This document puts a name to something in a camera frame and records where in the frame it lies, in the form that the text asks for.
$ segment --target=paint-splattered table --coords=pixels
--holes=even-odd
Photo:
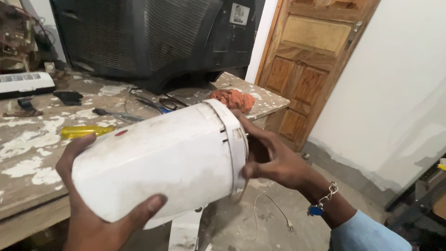
[[[111,116],[97,116],[93,108],[128,112],[145,118],[160,115],[130,96],[130,84],[70,73],[55,80],[57,89],[84,95],[81,106],[65,106],[51,94],[36,96],[31,103],[44,112],[39,117],[0,117],[0,249],[70,216],[67,191],[54,166],[70,140],[60,137],[63,126],[127,126]],[[209,97],[212,90],[233,88],[250,93],[256,102],[247,117],[265,127],[268,116],[289,101],[231,74],[224,73],[206,88],[184,88],[169,94],[187,105]],[[158,96],[140,91],[158,101]],[[15,99],[0,101],[2,112],[19,111]]]

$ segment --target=yellow screwdriver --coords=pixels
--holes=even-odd
[[[99,125],[64,126],[60,130],[60,133],[64,138],[79,138],[93,133],[95,133],[96,136],[101,136],[114,130],[115,130],[114,125],[109,125],[107,127]]]

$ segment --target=black vent slot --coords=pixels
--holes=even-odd
[[[192,54],[211,0],[146,0],[145,36],[150,70]]]
[[[135,72],[133,25],[126,15],[132,1],[76,1],[81,20],[77,27],[79,58],[97,64]]]

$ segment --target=white cable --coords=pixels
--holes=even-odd
[[[294,230],[293,228],[293,224],[291,223],[291,221],[288,220],[287,216],[285,215],[285,213],[282,211],[282,209],[279,207],[279,205],[277,205],[277,203],[273,200],[273,198],[271,198],[268,194],[266,193],[261,193],[257,196],[256,200],[254,201],[254,218],[256,220],[256,239],[254,240],[254,243],[251,245],[251,247],[248,249],[248,251],[251,251],[252,247],[255,245],[255,243],[257,242],[257,239],[259,238],[259,224],[257,222],[257,215],[256,215],[256,203],[257,203],[257,199],[262,196],[265,195],[266,197],[268,197],[275,205],[276,207],[282,212],[283,216],[285,217],[286,220],[286,225],[288,226],[288,228],[290,230]]]

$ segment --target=light blue shirt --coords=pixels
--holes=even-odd
[[[361,211],[331,231],[329,251],[411,251],[412,246]]]

